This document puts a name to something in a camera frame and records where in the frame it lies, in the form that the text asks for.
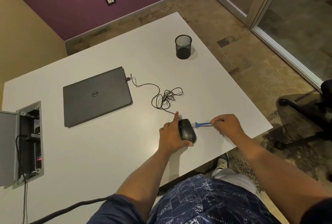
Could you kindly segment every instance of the shoe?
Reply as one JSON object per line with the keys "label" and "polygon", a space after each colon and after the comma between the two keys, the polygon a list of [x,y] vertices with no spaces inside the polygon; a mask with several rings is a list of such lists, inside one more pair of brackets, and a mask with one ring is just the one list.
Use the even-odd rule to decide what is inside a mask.
{"label": "shoe", "polygon": [[217,170],[217,169],[228,169],[228,168],[229,168],[229,157],[228,154],[225,153],[218,157],[218,163],[215,169]]}

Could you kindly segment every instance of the desk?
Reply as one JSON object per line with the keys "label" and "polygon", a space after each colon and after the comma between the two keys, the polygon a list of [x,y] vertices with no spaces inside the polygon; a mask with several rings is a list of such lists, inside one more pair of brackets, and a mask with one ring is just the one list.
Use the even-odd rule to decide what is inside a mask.
{"label": "desk", "polygon": [[[192,37],[195,48],[187,60],[175,55],[175,38]],[[173,115],[151,106],[152,85],[129,83],[133,104],[113,113],[65,128],[62,88],[122,66],[137,84],[155,83],[162,92],[183,88],[172,102],[191,122],[207,122],[234,113],[244,131],[255,137],[272,128],[202,41],[174,13],[97,46],[5,83],[3,110],[16,111],[41,101],[45,174],[29,183],[29,222],[78,201],[114,193],[125,178],[158,148],[159,128]],[[194,147],[174,154],[162,185],[235,146],[213,128],[196,129]],[[3,224],[22,220],[23,187],[0,190]],[[85,223],[100,204],[80,207],[49,223]]]}

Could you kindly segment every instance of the black mouse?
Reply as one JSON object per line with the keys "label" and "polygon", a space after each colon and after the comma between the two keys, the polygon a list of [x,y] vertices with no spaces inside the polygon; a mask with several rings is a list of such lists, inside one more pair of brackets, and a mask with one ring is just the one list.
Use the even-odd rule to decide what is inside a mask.
{"label": "black mouse", "polygon": [[179,121],[179,135],[181,140],[188,140],[193,144],[196,142],[197,137],[191,123],[188,119],[182,119]]}

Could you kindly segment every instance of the caster wheel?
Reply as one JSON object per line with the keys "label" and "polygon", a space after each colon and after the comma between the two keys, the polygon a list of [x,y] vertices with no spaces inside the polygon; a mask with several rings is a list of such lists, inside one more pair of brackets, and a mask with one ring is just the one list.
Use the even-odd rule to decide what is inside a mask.
{"label": "caster wheel", "polygon": [[278,103],[281,106],[287,106],[288,105],[288,100],[281,98],[281,99],[278,100]]}
{"label": "caster wheel", "polygon": [[286,149],[287,148],[287,145],[286,144],[284,144],[283,142],[280,142],[280,141],[276,141],[275,143],[274,143],[274,148],[276,148],[276,149],[278,149],[278,150],[284,150],[284,149]]}

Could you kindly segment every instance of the hand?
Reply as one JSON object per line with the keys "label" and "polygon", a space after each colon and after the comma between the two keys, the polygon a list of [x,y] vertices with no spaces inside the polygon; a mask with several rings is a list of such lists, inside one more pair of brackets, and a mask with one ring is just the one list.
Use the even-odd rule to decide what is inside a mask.
{"label": "hand", "polygon": [[163,128],[159,129],[160,139],[158,151],[167,155],[172,155],[185,146],[193,146],[193,143],[187,140],[181,140],[179,136],[179,112],[175,113],[171,123],[165,123]]}
{"label": "hand", "polygon": [[238,118],[233,114],[217,116],[211,120],[211,124],[216,126],[217,130],[222,131],[231,141],[247,136]]}

